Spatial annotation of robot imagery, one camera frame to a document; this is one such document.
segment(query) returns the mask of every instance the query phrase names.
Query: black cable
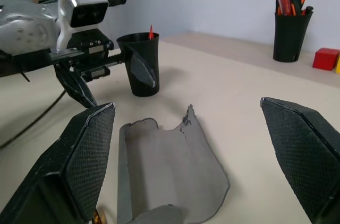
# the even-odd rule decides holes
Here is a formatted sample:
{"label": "black cable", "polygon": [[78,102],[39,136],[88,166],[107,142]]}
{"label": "black cable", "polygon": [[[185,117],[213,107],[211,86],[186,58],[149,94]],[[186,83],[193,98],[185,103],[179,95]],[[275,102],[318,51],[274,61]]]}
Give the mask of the black cable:
{"label": "black cable", "polygon": [[38,121],[41,120],[60,100],[61,98],[66,94],[66,91],[64,90],[60,96],[42,113],[38,118],[36,118],[31,124],[29,124],[27,127],[25,127],[22,131],[20,131],[17,135],[9,139],[4,144],[0,145],[0,150],[11,144],[13,141],[15,141],[18,137],[20,137],[23,133],[25,133],[27,130],[29,130],[31,127],[34,126]]}

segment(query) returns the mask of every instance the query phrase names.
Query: table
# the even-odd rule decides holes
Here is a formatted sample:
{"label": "table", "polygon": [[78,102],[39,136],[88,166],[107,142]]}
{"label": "table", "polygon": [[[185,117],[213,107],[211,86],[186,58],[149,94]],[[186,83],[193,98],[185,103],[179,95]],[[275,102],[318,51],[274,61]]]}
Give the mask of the table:
{"label": "table", "polygon": [[[116,219],[120,127],[152,117],[170,130],[181,122],[189,104],[231,180],[224,205],[207,223],[310,223],[277,163],[260,98],[316,109],[340,130],[340,76],[312,68],[311,53],[285,64],[274,61],[272,52],[272,46],[188,33],[160,42],[161,90],[155,96],[135,97],[123,65],[111,68],[111,76],[89,83],[99,104],[115,102],[117,110],[98,201],[108,223]],[[35,119],[63,90],[52,67],[27,76],[31,83],[21,75],[0,79],[1,143]],[[38,157],[83,110],[65,96],[36,126],[0,151],[0,210]]]}

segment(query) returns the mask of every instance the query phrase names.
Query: yellow block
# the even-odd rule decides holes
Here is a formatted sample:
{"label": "yellow block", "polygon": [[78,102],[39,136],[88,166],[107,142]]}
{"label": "yellow block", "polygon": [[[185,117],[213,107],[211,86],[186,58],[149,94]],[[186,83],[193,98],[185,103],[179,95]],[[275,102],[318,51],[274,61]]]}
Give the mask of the yellow block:
{"label": "yellow block", "polygon": [[335,73],[340,74],[340,56],[338,58],[338,63],[335,68]]}

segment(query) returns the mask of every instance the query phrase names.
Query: black cup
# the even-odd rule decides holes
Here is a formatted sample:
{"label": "black cup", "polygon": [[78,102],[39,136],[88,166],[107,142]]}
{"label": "black cup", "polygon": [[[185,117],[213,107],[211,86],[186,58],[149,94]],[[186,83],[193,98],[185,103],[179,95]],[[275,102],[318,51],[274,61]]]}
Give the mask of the black cup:
{"label": "black cup", "polygon": [[[158,70],[158,40],[159,34],[154,33],[154,38],[149,39],[149,33],[134,33],[119,37],[117,43],[125,57],[125,67],[129,77],[132,93],[137,97],[149,97],[159,91],[159,70]],[[131,72],[131,56],[137,52],[152,69],[156,85],[152,87],[135,77]]]}
{"label": "black cup", "polygon": [[275,14],[274,60],[294,62],[299,59],[303,39],[312,14],[299,16]]}

